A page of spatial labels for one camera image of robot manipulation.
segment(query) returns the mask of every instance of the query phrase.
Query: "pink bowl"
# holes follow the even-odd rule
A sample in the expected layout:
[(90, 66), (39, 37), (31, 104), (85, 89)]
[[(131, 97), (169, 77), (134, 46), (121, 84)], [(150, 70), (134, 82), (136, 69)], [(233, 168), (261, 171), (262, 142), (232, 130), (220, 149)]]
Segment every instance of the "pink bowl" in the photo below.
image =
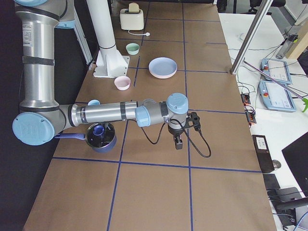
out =
[(130, 78), (127, 76), (119, 76), (115, 79), (115, 86), (119, 90), (126, 90), (130, 86)]

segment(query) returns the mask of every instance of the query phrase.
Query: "black box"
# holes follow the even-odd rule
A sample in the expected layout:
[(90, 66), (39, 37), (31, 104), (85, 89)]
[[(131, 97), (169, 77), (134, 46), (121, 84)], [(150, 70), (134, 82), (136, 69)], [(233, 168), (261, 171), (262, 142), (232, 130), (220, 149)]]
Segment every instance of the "black box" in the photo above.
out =
[(263, 173), (270, 173), (275, 170), (273, 161), (270, 156), (270, 151), (268, 147), (268, 143), (266, 142), (265, 136), (261, 135), (252, 135), (257, 158), (259, 161), (259, 165), (261, 171)]

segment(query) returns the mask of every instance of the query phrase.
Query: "white wall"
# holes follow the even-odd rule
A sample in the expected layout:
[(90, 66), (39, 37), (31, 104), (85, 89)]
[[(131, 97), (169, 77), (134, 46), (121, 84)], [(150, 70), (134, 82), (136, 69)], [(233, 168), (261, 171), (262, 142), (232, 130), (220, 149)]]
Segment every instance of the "white wall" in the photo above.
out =
[(308, 17), (308, 6), (305, 8), (306, 5), (302, 3), (302, 0), (286, 0), (285, 8), (294, 19), (297, 19), (296, 25)]

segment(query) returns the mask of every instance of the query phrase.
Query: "white table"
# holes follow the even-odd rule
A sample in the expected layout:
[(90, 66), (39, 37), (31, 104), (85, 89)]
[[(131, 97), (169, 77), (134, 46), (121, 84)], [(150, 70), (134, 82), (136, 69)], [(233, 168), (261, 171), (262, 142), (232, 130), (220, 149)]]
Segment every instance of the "white table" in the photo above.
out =
[[(225, 39), (229, 48), (229, 54), (232, 62), (234, 61), (238, 50), (241, 47), (243, 39), (253, 21), (254, 15), (247, 14), (219, 14)], [(267, 56), (273, 51), (281, 42), (283, 36), (275, 25), (271, 16), (266, 16), (253, 38), (249, 51), (246, 53), (245, 60), (255, 67), (260, 67), (262, 58)], [(251, 50), (251, 49), (268, 49), (268, 50)], [(275, 58), (275, 55), (269, 55), (268, 58)], [(294, 63), (296, 60), (289, 60), (284, 58), (289, 65), (290, 73), (305, 74), (300, 64)], [(238, 75), (236, 76), (239, 81), (254, 86), (257, 91), (257, 86), (260, 80), (258, 72), (251, 72), (244, 67), (240, 67)], [(308, 78), (301, 76), (292, 76), (293, 84), (291, 87), (307, 92), (308, 91)], [(250, 91), (254, 91), (252, 86), (245, 85)], [(240, 92), (247, 92), (245, 88), (239, 88)], [(251, 105), (256, 110), (257, 124), (252, 125), (250, 128), (252, 135), (265, 135), (268, 142), (269, 151), (272, 159), (280, 161), (282, 167), (275, 170), (278, 183), (281, 188), (297, 187), (298, 186), (290, 168), (288, 167), (282, 149), (290, 143), (301, 137), (308, 131), (308, 111), (302, 113), (303, 102), (300, 99), (294, 99), (297, 111), (294, 113), (284, 113), (277, 111), (267, 110), (260, 96), (256, 98), (256, 92), (250, 94)], [(282, 225), (279, 218), (274, 215), (276, 227), (278, 231), (282, 231)]]

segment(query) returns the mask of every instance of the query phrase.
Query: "blue lid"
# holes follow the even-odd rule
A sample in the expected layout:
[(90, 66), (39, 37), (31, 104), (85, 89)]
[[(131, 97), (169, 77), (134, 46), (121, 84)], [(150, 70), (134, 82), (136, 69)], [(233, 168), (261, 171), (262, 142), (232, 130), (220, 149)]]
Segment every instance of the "blue lid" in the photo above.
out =
[(52, 123), (34, 112), (19, 114), (13, 121), (13, 132), (23, 143), (41, 145), (50, 141), (55, 134)]
[(150, 114), (145, 106), (135, 108), (135, 115), (139, 127), (148, 127), (151, 124)]
[(17, 4), (22, 6), (39, 6), (41, 4), (44, 4), (48, 0), (14, 0)]
[(59, 24), (56, 26), (56, 28), (58, 29), (73, 29), (74, 27), (75, 27), (75, 20), (59, 22)]
[(185, 114), (188, 111), (188, 99), (182, 93), (173, 93), (167, 99), (167, 107), (176, 114)]

